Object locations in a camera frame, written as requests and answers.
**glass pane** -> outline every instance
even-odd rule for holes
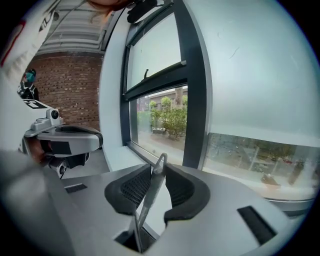
[[[182,165],[186,141],[188,87],[150,94],[135,100],[131,112],[132,141],[156,157]]]
[[[203,171],[242,182],[265,198],[312,199],[320,148],[210,133]]]
[[[130,48],[127,90],[147,77],[181,61],[174,14],[164,18]]]

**window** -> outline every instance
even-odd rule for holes
[[[166,152],[169,163],[202,166],[206,72],[196,28],[182,1],[168,1],[131,26],[122,75],[123,145],[150,164]]]
[[[307,200],[318,191],[320,148],[211,133],[203,170],[265,198]]]
[[[183,93],[177,104],[176,94]],[[160,157],[167,153],[168,161],[182,165],[186,141],[188,87],[169,89],[134,100],[136,115],[131,115],[132,141],[149,153]]]
[[[127,90],[153,74],[181,61],[174,14],[156,24],[130,47]]]

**floor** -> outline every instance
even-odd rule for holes
[[[108,173],[109,168],[102,149],[98,149],[90,153],[90,157],[85,166],[77,166],[67,169],[63,175],[63,179],[90,176],[102,173]]]

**metal rod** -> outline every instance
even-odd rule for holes
[[[164,172],[164,167],[167,164],[167,159],[168,159],[167,154],[162,153],[153,168],[153,171],[151,174],[150,187],[144,197],[142,210],[141,210],[139,220],[138,220],[138,230],[140,230],[142,228],[142,226],[144,225],[145,220],[147,218],[147,215],[149,213],[149,210],[152,207],[152,205],[154,204],[154,202],[157,198],[157,195],[160,191],[160,188],[162,186],[162,183],[164,182],[164,179],[166,176],[166,174]]]

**green foliage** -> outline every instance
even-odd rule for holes
[[[169,97],[167,97],[167,96],[163,97],[161,99],[161,105],[163,107],[170,107],[171,106],[171,99]]]
[[[187,109],[186,108],[167,108],[162,111],[163,127],[169,134],[169,138],[177,140],[186,132]]]
[[[164,106],[162,110],[151,107],[150,111],[137,112],[138,129],[149,132],[152,128],[165,128],[170,139],[178,140],[186,132],[187,108],[170,108],[169,97],[163,97],[161,104]]]
[[[187,95],[182,96],[182,105],[185,107],[188,106],[188,96]]]
[[[161,110],[157,110],[155,108],[151,109],[151,114],[150,114],[150,118],[151,118],[151,126],[153,128],[159,128],[159,119],[161,117]]]
[[[157,106],[157,103],[154,100],[151,100],[149,103],[150,109],[152,110],[153,108],[155,108]]]

